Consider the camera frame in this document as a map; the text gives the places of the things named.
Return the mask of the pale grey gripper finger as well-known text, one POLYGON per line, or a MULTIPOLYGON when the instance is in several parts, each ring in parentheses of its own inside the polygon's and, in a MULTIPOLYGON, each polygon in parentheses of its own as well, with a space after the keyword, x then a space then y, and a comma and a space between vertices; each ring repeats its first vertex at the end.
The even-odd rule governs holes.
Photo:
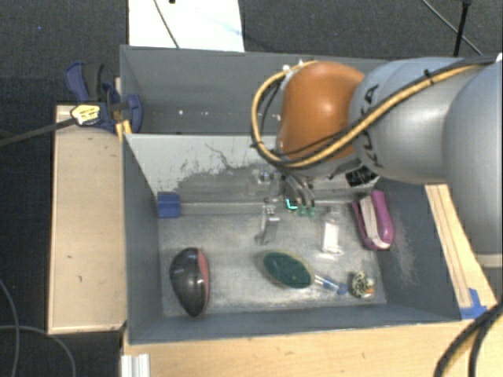
POLYGON ((275 206, 264 206, 259 232, 255 235, 255 243, 258 245, 267 245, 277 238, 280 217, 277 214, 275 206))
POLYGON ((253 170, 248 177, 248 195, 267 197, 274 176, 266 170, 253 170))

